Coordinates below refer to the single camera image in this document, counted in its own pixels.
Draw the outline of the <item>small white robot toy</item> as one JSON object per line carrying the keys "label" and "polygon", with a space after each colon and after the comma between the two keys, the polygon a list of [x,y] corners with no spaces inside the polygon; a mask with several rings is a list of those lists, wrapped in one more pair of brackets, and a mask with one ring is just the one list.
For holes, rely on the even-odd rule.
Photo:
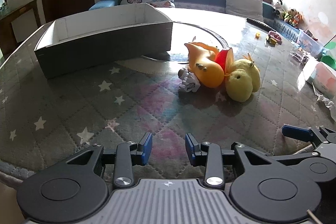
{"label": "small white robot toy", "polygon": [[179,85],[179,91],[182,92],[197,92],[201,84],[193,72],[189,72],[186,68],[182,68],[178,72],[178,78],[182,80]]}

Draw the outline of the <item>yellow plush duck toy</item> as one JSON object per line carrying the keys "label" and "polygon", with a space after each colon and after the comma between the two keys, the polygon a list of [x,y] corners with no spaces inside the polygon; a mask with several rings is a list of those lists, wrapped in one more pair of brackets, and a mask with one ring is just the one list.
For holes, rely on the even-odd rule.
{"label": "yellow plush duck toy", "polygon": [[225,68],[225,87],[236,102],[247,101],[261,87],[260,69],[249,53],[236,61],[228,60]]}

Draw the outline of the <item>orange plush duck toy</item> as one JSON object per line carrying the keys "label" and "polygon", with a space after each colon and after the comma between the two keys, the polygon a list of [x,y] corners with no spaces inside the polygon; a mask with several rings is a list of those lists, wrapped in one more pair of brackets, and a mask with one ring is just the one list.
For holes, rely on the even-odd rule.
{"label": "orange plush duck toy", "polygon": [[228,68],[234,61],[232,48],[222,50],[201,42],[185,43],[189,52],[189,71],[208,88],[217,88],[228,75]]}

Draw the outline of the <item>pink white package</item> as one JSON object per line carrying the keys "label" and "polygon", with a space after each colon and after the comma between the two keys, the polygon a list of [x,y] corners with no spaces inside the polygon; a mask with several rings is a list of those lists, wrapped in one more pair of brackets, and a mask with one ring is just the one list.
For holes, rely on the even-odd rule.
{"label": "pink white package", "polygon": [[303,67],[306,82],[312,84],[324,96],[335,96],[335,70],[323,62],[309,60]]}

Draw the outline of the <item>green plastic basin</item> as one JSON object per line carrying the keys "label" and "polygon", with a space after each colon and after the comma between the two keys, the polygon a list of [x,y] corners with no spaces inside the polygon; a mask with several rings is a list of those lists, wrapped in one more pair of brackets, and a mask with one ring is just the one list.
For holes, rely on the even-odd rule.
{"label": "green plastic basin", "polygon": [[329,55],[323,55],[321,57],[320,61],[323,62],[324,64],[328,65],[332,69],[336,70],[336,61],[333,57],[331,57]]}

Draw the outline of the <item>clear plastic storage box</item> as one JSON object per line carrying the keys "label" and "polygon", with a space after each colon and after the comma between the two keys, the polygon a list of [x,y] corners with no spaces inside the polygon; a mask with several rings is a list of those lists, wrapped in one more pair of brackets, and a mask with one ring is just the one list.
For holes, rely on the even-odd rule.
{"label": "clear plastic storage box", "polygon": [[315,41],[303,30],[299,30],[297,44],[306,52],[310,53],[313,57],[318,57],[323,49],[323,44]]}

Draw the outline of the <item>yellow toy vehicle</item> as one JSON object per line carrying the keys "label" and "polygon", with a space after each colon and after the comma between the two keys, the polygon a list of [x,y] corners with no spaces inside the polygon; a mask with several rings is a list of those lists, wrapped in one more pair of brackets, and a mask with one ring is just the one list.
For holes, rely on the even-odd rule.
{"label": "yellow toy vehicle", "polygon": [[271,38],[269,36],[266,38],[266,41],[270,44],[273,44],[273,45],[277,44],[277,40],[275,40],[274,38]]}

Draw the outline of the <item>pink toy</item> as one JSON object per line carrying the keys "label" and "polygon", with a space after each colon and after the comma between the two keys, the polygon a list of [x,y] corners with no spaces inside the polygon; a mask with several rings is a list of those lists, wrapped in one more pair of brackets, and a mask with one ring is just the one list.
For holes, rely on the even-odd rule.
{"label": "pink toy", "polygon": [[269,31],[268,32],[268,36],[270,38],[276,40],[276,42],[278,42],[278,43],[282,42],[281,36],[277,32],[275,32],[275,31]]}

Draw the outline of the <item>black remote control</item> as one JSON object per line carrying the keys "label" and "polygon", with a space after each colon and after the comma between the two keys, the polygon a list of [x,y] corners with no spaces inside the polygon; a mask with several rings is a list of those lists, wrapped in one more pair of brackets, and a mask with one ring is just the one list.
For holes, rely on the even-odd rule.
{"label": "black remote control", "polygon": [[265,31],[265,32],[270,32],[270,31],[274,31],[274,29],[270,26],[268,26],[267,24],[265,24],[264,22],[261,22],[259,20],[256,19],[252,19],[252,18],[247,18],[246,21],[249,24],[252,24],[253,26],[260,28],[261,30]]}

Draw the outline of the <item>plush toys pile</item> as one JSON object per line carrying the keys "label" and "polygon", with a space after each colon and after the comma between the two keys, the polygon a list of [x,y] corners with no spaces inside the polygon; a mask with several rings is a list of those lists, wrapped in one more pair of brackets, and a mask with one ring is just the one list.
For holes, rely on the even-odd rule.
{"label": "plush toys pile", "polygon": [[283,20],[285,23],[290,24],[292,27],[297,28],[301,19],[302,15],[296,9],[288,9],[285,10],[283,6],[282,0],[278,0],[274,4],[274,9],[276,16]]}

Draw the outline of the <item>grey cardboard box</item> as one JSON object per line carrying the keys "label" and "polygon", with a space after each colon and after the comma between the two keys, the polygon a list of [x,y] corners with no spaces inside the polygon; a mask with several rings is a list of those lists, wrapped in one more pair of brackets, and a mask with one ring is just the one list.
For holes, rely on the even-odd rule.
{"label": "grey cardboard box", "polygon": [[143,3],[89,10],[52,22],[34,52],[47,79],[171,49],[173,21]]}

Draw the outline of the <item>round black turntable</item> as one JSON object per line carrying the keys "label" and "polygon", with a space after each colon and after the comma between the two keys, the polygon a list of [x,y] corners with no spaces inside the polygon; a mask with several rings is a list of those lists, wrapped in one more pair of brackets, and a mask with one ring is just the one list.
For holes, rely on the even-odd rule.
{"label": "round black turntable", "polygon": [[190,23],[173,22],[171,50],[148,54],[145,57],[158,61],[187,64],[189,52],[185,47],[185,43],[189,42],[201,42],[220,51],[228,47],[228,43],[224,38],[208,28]]}

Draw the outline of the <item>grey sofa cushion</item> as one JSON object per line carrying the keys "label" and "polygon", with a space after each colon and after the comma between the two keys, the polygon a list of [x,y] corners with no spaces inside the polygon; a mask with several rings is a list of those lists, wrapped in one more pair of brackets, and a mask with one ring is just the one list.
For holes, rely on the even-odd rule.
{"label": "grey sofa cushion", "polygon": [[226,14],[263,22],[263,0],[226,0]]}

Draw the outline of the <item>blue sofa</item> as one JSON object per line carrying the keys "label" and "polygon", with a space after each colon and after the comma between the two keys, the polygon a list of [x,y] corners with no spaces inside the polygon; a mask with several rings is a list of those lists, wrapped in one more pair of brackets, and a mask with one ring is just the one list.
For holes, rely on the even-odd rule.
{"label": "blue sofa", "polygon": [[[214,12],[226,13],[226,0],[174,0],[176,8],[183,9],[198,9]],[[100,0],[95,3],[90,9],[100,9],[120,5],[120,0]],[[262,16],[263,22],[272,27],[289,40],[298,38],[299,30],[292,27],[290,24],[280,20],[275,13],[274,6],[262,0]]]}

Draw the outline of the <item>wooden side table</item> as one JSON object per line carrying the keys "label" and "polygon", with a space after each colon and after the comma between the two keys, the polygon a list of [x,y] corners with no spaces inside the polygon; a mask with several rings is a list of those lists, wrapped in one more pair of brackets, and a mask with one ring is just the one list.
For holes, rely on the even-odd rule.
{"label": "wooden side table", "polygon": [[17,39],[13,27],[19,28],[19,24],[23,25],[27,23],[26,14],[34,15],[35,23],[29,23],[29,27],[33,25],[37,28],[41,27],[42,24],[38,12],[37,0],[30,1],[25,5],[1,15],[1,52],[4,57],[12,54],[23,42],[22,39]]}

